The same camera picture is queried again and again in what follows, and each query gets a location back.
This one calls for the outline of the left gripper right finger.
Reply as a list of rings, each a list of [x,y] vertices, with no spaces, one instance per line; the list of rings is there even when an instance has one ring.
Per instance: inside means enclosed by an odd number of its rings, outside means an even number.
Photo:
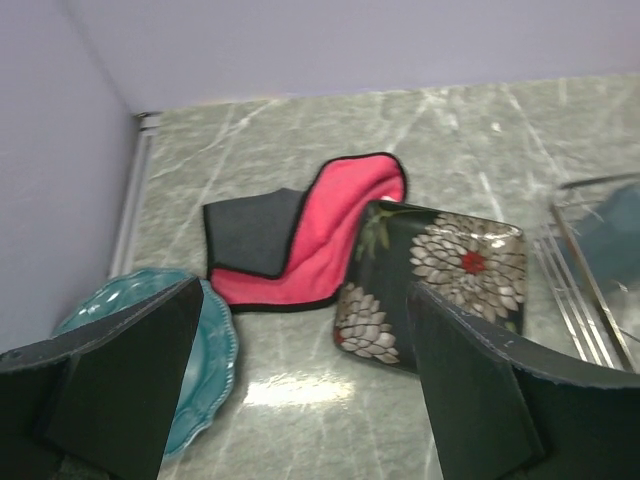
[[[639,378],[544,347],[413,284],[408,323],[447,479],[635,479]]]

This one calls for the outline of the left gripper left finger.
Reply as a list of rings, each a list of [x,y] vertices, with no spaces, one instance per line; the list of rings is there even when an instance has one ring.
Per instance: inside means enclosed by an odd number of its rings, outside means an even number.
[[[66,457],[114,479],[156,478],[202,302],[190,277],[2,353],[2,478],[50,479]]]

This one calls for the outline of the teal round plate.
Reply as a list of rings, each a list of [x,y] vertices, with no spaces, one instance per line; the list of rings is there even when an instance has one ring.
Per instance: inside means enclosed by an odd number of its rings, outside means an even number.
[[[175,268],[145,267],[115,277],[80,303],[53,331],[54,337],[129,308],[187,279]],[[165,462],[182,454],[209,428],[235,381],[239,341],[229,306],[211,284],[200,281],[203,301],[180,397],[164,450]]]

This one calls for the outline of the black floral square plate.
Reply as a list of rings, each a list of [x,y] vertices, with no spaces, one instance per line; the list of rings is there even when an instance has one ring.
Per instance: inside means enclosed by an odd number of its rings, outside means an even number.
[[[386,200],[363,211],[337,293],[333,340],[342,352],[411,373],[406,295],[422,284],[515,333],[524,330],[527,244],[522,229]]]

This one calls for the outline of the grey blue ceramic mug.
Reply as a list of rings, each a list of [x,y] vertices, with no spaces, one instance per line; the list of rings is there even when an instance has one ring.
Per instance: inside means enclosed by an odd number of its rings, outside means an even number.
[[[603,294],[639,282],[639,184],[615,190],[575,224],[575,238]]]

